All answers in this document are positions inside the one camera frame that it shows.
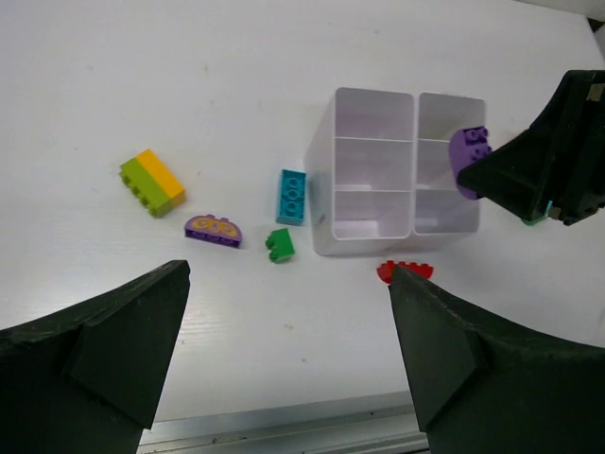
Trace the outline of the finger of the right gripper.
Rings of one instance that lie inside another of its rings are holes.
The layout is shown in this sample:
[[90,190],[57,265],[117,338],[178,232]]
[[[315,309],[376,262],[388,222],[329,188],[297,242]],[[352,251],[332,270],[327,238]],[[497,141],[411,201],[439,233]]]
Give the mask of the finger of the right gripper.
[[520,219],[570,226],[603,209],[603,71],[566,72],[531,125],[461,170],[458,183]]

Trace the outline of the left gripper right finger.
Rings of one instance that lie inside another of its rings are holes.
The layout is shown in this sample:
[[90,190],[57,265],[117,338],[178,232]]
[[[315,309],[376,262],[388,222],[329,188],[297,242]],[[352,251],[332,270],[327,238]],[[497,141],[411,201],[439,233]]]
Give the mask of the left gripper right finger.
[[433,453],[600,453],[604,351],[514,323],[405,268],[389,289]]

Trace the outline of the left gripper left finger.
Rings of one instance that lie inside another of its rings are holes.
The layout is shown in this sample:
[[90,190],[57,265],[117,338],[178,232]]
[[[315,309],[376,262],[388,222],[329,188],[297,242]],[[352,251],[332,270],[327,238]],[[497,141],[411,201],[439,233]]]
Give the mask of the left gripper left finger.
[[171,260],[1,332],[4,453],[133,453],[152,427],[190,289]]

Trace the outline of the purple sloped lego brick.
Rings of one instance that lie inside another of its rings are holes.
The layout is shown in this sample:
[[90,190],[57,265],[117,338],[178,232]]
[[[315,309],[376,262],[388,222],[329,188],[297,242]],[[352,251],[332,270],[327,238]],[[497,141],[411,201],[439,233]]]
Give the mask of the purple sloped lego brick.
[[456,131],[450,139],[448,154],[450,167],[458,191],[472,201],[479,199],[475,191],[467,189],[458,183],[461,170],[471,166],[492,153],[488,143],[489,132],[484,125]]

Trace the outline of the green square lego brick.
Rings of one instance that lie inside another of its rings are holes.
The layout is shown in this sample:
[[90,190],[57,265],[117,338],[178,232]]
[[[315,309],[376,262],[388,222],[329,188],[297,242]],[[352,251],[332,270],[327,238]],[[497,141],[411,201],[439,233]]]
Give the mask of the green square lego brick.
[[521,219],[521,220],[526,226],[535,226],[538,223],[545,221],[547,218],[548,218],[547,215],[542,215],[541,217],[534,218],[534,219]]

